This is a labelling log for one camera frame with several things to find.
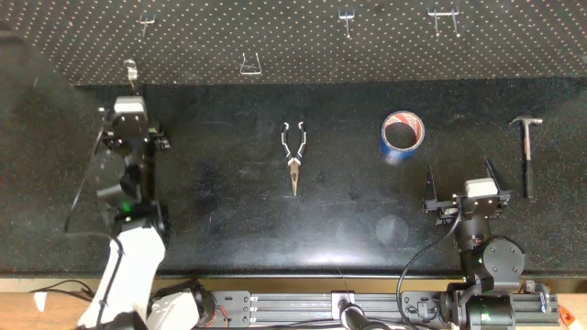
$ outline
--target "hammer handle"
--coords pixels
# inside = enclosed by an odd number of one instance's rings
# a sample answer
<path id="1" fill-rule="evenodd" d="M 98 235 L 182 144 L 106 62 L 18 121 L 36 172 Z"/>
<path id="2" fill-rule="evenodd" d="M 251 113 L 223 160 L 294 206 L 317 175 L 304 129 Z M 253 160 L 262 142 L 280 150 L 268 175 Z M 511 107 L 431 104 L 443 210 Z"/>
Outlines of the hammer handle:
<path id="1" fill-rule="evenodd" d="M 526 160 L 526 198 L 530 202 L 534 202 L 536 200 L 534 196 L 534 182 L 532 181 L 532 177 L 534 176 L 534 172 L 532 171 L 532 160 Z"/>

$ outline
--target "plier jaw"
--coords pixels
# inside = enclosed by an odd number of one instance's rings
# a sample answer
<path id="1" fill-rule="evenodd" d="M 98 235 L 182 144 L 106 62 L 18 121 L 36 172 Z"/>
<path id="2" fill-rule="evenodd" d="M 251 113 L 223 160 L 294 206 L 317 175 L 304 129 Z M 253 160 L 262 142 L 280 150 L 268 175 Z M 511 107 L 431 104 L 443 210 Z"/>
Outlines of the plier jaw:
<path id="1" fill-rule="evenodd" d="M 285 153 L 285 158 L 287 159 L 287 165 L 290 167 L 290 179 L 292 180 L 293 196 L 297 195 L 297 183 L 300 179 L 300 165 L 302 165 L 302 157 L 305 153 L 304 122 L 299 122 L 297 126 L 300 128 L 302 133 L 302 143 L 300 143 L 300 148 L 297 150 L 295 155 L 292 154 L 289 146 L 287 145 L 287 131 L 290 129 L 290 125 L 283 123 L 282 128 L 282 147 L 283 153 Z"/>

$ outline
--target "wooden surface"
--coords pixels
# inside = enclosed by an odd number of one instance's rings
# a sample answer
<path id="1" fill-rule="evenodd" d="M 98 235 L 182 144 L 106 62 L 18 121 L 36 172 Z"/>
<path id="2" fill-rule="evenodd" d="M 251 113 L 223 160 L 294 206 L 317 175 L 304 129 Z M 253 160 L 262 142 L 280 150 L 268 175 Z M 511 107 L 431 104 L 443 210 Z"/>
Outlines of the wooden surface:
<path id="1" fill-rule="evenodd" d="M 559 303 L 568 308 L 583 326 L 587 325 L 587 294 L 560 294 Z M 74 329 L 88 305 L 88 302 L 67 295 L 49 293 L 45 312 L 41 313 L 32 293 L 0 293 L 0 330 Z M 554 330 L 565 327 L 562 325 L 536 329 Z"/>

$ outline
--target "wooden floor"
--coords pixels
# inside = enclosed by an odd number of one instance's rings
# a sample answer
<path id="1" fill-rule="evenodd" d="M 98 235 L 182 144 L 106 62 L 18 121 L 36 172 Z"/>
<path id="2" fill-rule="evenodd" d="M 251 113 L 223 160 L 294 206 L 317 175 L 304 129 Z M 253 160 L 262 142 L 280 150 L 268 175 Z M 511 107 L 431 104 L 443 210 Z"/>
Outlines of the wooden floor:
<path id="1" fill-rule="evenodd" d="M 202 280 L 208 290 L 247 290 L 250 292 L 331 292 L 346 290 L 341 280 Z M 0 280 L 0 289 L 6 280 Z M 46 281 L 34 281 L 34 285 L 23 282 L 20 288 L 27 291 L 46 286 Z M 88 284 L 95 289 L 97 280 Z M 170 281 L 155 282 L 155 287 L 169 285 Z M 373 293 L 395 291 L 395 280 L 347 280 L 349 289 L 355 292 Z M 445 280 L 411 280 L 405 284 L 406 290 L 438 290 L 446 289 Z M 75 290 L 75 285 L 65 287 Z M 559 294 L 559 303 L 568 308 L 587 326 L 587 294 Z M 74 329 L 75 325 L 87 309 L 89 303 L 60 294 L 49 293 L 45 303 L 45 311 L 38 310 L 32 293 L 4 292 L 0 293 L 0 330 L 65 330 Z M 564 329 L 561 327 L 541 327 L 540 330 Z"/>

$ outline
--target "hammer head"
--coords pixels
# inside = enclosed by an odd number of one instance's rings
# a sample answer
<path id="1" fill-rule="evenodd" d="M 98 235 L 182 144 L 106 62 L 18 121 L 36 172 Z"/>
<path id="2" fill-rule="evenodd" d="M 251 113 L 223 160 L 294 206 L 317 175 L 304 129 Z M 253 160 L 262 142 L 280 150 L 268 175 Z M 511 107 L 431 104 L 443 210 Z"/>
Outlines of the hammer head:
<path id="1" fill-rule="evenodd" d="M 533 118 L 530 115 L 521 115 L 521 116 L 518 116 L 518 117 L 514 118 L 514 120 L 512 120 L 510 122 L 510 125 L 512 125 L 516 121 L 521 121 L 522 122 L 522 125 L 524 125 L 524 126 L 527 126 L 527 125 L 530 125 L 530 124 L 536 124 L 536 125 L 542 124 L 542 118 Z"/>

